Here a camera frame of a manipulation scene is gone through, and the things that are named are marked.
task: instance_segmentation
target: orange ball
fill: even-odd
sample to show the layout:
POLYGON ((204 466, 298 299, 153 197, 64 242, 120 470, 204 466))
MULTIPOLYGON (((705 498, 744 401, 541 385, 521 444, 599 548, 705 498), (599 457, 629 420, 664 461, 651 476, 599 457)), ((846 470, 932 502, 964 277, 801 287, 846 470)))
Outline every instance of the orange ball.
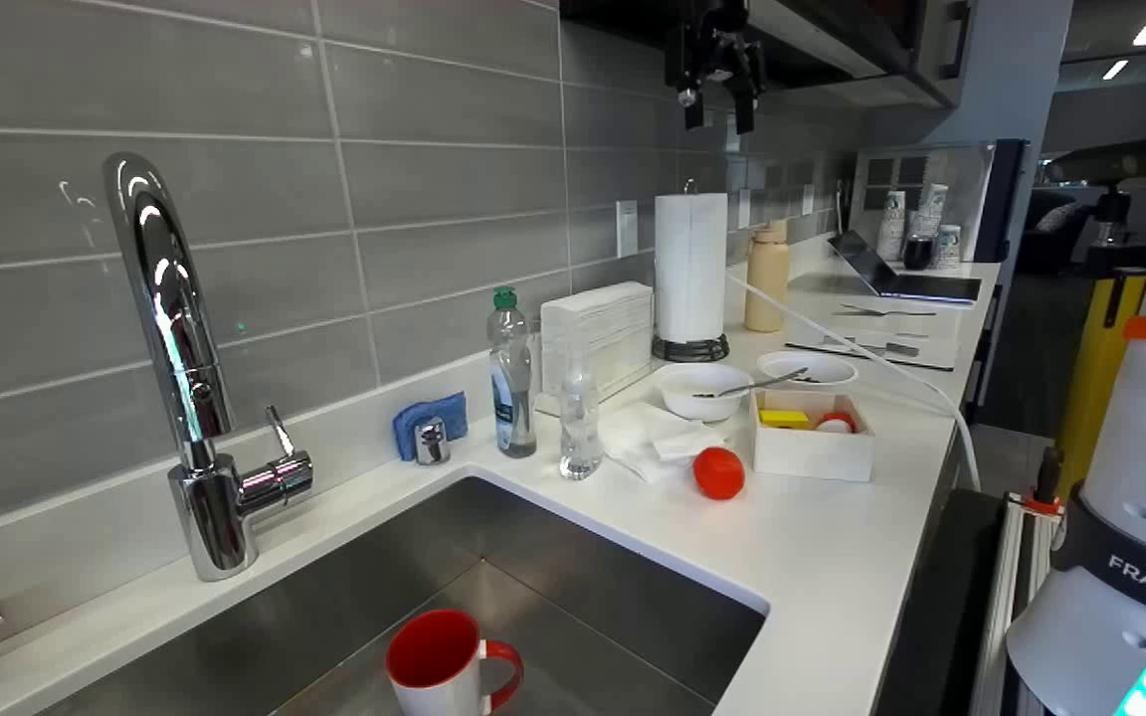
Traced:
POLYGON ((698 448, 692 457, 692 480, 713 502, 732 502, 744 487, 744 466, 732 448, 698 448))

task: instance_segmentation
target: water bottle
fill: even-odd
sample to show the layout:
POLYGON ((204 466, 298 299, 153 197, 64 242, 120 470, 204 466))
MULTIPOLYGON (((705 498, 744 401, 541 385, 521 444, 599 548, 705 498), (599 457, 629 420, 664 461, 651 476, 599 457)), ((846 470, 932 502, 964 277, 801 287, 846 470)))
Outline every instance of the water bottle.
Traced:
POLYGON ((537 448, 533 348, 529 348, 523 315, 517 311, 517 289, 509 287, 493 289, 490 380, 493 380, 497 448, 506 457, 529 457, 537 448))
POLYGON ((562 380, 562 476, 582 480, 599 461, 596 380, 571 367, 562 380))

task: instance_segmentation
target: white bowl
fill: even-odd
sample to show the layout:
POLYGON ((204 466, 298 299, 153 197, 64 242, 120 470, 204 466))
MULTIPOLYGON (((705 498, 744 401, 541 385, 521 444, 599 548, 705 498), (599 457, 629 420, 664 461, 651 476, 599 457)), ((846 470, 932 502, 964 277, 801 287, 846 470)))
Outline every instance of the white bowl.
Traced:
POLYGON ((801 375, 801 385, 843 385, 856 380, 856 367, 846 359, 831 352, 811 352, 811 348, 773 348, 761 352, 761 375, 779 376, 779 375, 801 375))
POLYGON ((741 411, 744 393, 726 393, 726 397, 697 397, 697 393, 741 388, 741 385, 753 385, 753 376, 725 363, 679 363, 679 367, 659 367, 651 375, 651 385, 664 411, 671 411, 675 419, 726 420, 741 411))

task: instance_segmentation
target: white plate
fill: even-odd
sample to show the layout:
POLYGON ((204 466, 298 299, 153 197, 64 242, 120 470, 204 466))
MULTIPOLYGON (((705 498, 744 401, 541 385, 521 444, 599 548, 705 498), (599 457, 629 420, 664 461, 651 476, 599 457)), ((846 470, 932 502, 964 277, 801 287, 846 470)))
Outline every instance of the white plate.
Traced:
POLYGON ((858 375, 846 359, 831 359, 831 352, 811 352, 811 348, 761 352, 761 375, 769 376, 794 375, 794 368, 802 368, 811 385, 843 385, 843 380, 856 380, 858 375))

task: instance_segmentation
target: faucet handle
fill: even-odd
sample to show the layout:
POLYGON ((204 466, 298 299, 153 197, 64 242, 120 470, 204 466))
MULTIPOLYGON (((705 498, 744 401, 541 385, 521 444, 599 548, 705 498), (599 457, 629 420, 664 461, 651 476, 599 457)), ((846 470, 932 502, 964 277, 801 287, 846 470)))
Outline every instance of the faucet handle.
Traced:
POLYGON ((277 440, 282 457, 298 454, 298 444, 290 440, 290 430, 286 430, 277 405, 266 405, 266 426, 270 426, 270 438, 277 440))

